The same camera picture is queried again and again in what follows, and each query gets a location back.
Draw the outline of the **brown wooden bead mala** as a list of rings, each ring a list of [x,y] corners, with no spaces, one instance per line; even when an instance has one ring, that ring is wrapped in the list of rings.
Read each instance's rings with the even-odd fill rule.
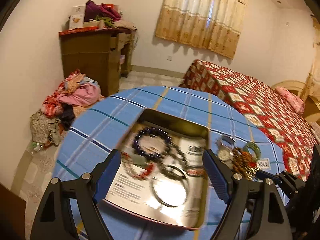
[[[254,180],[258,171],[257,162],[248,152],[242,151],[240,148],[232,150],[232,171],[239,173],[248,180]]]

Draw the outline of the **green jade bangle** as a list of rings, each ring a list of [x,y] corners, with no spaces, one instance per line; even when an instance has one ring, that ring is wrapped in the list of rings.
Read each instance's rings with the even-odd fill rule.
[[[261,158],[261,150],[260,150],[259,146],[252,141],[247,142],[245,144],[245,146],[243,147],[243,150],[245,152],[250,153],[253,156],[253,159],[255,161],[257,161]]]

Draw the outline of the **silver wristwatch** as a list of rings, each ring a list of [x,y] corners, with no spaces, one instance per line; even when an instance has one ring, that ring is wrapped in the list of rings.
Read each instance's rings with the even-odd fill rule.
[[[222,135],[216,142],[218,159],[226,164],[231,170],[233,169],[233,150],[235,140],[227,135]]]

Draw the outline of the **silver bangle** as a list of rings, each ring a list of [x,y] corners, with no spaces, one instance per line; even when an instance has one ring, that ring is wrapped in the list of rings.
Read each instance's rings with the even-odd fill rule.
[[[150,183],[154,197],[164,206],[182,206],[188,199],[190,192],[189,176],[178,166],[162,166],[153,175]]]

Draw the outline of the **white SOLE label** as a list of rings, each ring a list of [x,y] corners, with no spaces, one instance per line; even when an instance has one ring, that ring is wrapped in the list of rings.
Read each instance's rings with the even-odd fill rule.
[[[270,160],[268,158],[262,158],[257,160],[257,167],[264,171],[271,170]]]

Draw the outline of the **grey patterned cloth on floor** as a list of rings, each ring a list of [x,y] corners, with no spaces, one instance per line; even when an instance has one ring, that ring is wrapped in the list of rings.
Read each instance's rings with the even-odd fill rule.
[[[34,142],[59,145],[61,141],[59,118],[49,118],[41,111],[30,117],[31,136]]]

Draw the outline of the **pink metal tin box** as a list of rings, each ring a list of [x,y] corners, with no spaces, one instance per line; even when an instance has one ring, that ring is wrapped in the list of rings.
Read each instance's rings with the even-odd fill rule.
[[[121,163],[104,201],[151,222],[199,229],[207,209],[202,155],[208,146],[205,126],[145,109],[117,144]]]

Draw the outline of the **wooden headboard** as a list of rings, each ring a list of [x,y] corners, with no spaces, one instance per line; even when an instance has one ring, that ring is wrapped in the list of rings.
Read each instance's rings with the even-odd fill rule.
[[[275,89],[278,86],[286,88],[296,96],[301,96],[305,83],[295,80],[286,80],[272,85],[271,88]],[[305,110],[303,113],[303,117],[309,124],[311,124],[312,122],[316,122],[317,124],[319,124],[319,116],[320,113],[318,99],[314,96],[308,95],[305,101]]]

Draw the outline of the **pink pillow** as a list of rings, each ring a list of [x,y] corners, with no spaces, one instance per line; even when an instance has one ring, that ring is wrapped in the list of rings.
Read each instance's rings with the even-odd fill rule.
[[[290,104],[297,114],[302,115],[304,113],[305,103],[300,97],[292,94],[289,90],[280,86],[276,87],[275,91]]]

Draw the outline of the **red patchwork bedspread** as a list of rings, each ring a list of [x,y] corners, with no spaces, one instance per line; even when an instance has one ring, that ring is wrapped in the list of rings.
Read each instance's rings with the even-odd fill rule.
[[[308,178],[317,140],[307,121],[274,89],[254,77],[202,60],[193,61],[180,87],[214,94],[232,106],[282,149],[289,172]]]

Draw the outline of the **clothes pile on floor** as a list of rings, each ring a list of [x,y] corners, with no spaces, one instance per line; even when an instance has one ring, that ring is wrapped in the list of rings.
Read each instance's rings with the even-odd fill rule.
[[[62,126],[69,129],[81,113],[103,99],[99,83],[77,69],[46,97],[40,111],[48,118],[60,119]]]

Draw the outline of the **brown wooden desk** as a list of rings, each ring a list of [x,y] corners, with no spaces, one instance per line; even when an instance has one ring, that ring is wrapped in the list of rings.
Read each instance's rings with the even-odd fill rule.
[[[59,32],[64,77],[80,70],[98,82],[103,96],[117,93],[119,79],[132,69],[135,31],[89,27]]]

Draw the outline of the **white product box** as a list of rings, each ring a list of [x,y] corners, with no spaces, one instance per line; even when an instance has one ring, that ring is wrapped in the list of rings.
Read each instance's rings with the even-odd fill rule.
[[[85,4],[72,7],[71,15],[69,18],[69,30],[80,29],[83,27],[85,11]]]

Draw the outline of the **clothes pile on desk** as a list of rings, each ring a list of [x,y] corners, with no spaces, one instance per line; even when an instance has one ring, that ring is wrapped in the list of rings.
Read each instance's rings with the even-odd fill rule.
[[[86,3],[84,22],[89,22],[90,20],[103,20],[105,25],[110,28],[126,28],[131,31],[137,30],[132,22],[122,19],[121,14],[117,12],[114,7],[104,3],[95,4],[91,0]]]

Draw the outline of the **beige patterned curtain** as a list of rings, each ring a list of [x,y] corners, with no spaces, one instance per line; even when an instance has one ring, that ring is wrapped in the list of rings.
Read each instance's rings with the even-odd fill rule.
[[[233,59],[248,0],[164,0],[155,36]]]

